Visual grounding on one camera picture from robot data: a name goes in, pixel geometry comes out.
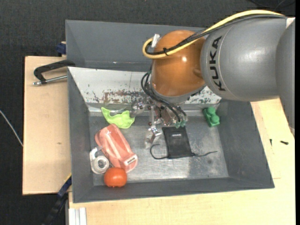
green toy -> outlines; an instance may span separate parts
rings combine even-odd
[[[203,110],[203,114],[209,127],[214,127],[220,124],[220,118],[216,114],[216,109],[214,107],[208,107]]]
[[[133,122],[135,121],[135,118],[131,118],[130,117],[130,112],[129,111],[125,111],[122,112],[121,114],[117,114],[114,116],[110,115],[110,110],[102,107],[102,114],[105,118],[105,120],[109,123],[109,124],[115,124],[117,125],[118,128],[130,128],[130,126],[133,124]]]

cardboard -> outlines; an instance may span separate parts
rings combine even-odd
[[[24,78],[24,195],[57,193],[71,172],[67,80],[41,86],[33,71],[62,57],[25,58]],[[66,74],[66,68],[44,73],[51,78]]]

table surface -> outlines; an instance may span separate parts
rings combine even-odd
[[[36,67],[63,59],[25,60],[24,195],[58,192],[71,171],[67,83],[32,85]],[[65,73],[62,69],[45,77]],[[275,188],[89,203],[72,203],[70,192],[70,208],[86,207],[88,225],[295,224],[294,137],[279,99],[254,102],[252,108]]]

orange ball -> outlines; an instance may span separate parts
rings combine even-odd
[[[123,187],[127,183],[127,174],[123,168],[111,167],[104,174],[104,183],[108,187]]]

yellow cable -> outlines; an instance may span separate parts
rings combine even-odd
[[[237,18],[240,18],[240,17],[244,17],[244,16],[248,16],[248,15],[281,15],[281,16],[284,16],[284,15],[282,15],[280,13],[275,13],[275,12],[266,11],[266,10],[249,10],[249,11],[237,13],[237,14],[234,14],[234,15],[228,17],[228,18],[225,18],[225,19],[219,21],[218,23],[212,25],[208,29],[204,30],[203,33],[208,32],[208,31],[210,31],[212,29],[218,28],[218,27],[220,27],[220,26],[222,26],[222,25],[224,25],[224,24],[226,24],[226,23],[228,23],[228,22],[230,22],[230,21],[232,21],[234,19],[237,19]],[[178,48],[176,48],[176,49],[174,49],[172,51],[169,51],[167,54],[168,55],[172,55],[172,54],[180,51],[181,49],[186,48],[187,46],[190,46],[191,44],[193,44],[197,40],[198,39],[195,39],[194,41],[186,43],[186,44],[184,44],[184,45],[182,45],[182,46],[180,46],[180,47],[178,47]],[[142,47],[142,52],[143,52],[144,56],[147,57],[147,58],[150,58],[150,59],[158,59],[158,58],[166,57],[167,55],[165,53],[163,53],[163,54],[157,54],[157,55],[151,55],[151,54],[147,54],[146,53],[146,47],[152,41],[153,41],[153,38],[150,38],[150,39],[148,39],[144,43],[144,45]]]

